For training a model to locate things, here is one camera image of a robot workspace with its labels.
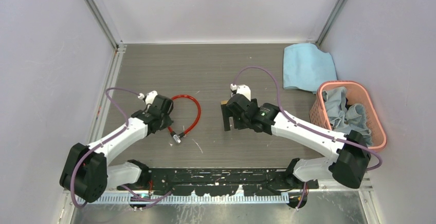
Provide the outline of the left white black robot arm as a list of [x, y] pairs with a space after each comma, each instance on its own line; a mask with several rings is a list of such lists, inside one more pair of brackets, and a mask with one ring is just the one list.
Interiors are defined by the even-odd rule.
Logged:
[[139, 190], [149, 186], [149, 167], [131, 159], [112, 166], [111, 162], [135, 142], [166, 129], [173, 121], [173, 100], [156, 91], [141, 95], [146, 108], [134, 112], [118, 129], [88, 145], [75, 144], [69, 151], [60, 176], [60, 186], [88, 203], [110, 188], [125, 185]]

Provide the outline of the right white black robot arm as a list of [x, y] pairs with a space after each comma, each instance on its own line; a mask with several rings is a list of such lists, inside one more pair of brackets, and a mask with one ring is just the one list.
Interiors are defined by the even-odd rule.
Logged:
[[352, 189], [360, 187], [371, 159], [369, 149], [358, 132], [334, 132], [292, 117], [271, 103], [258, 105], [243, 94], [235, 94], [221, 103], [224, 128], [230, 130], [230, 119], [236, 129], [286, 138], [322, 155], [316, 159], [293, 159], [284, 174], [291, 188], [315, 180], [334, 179]]

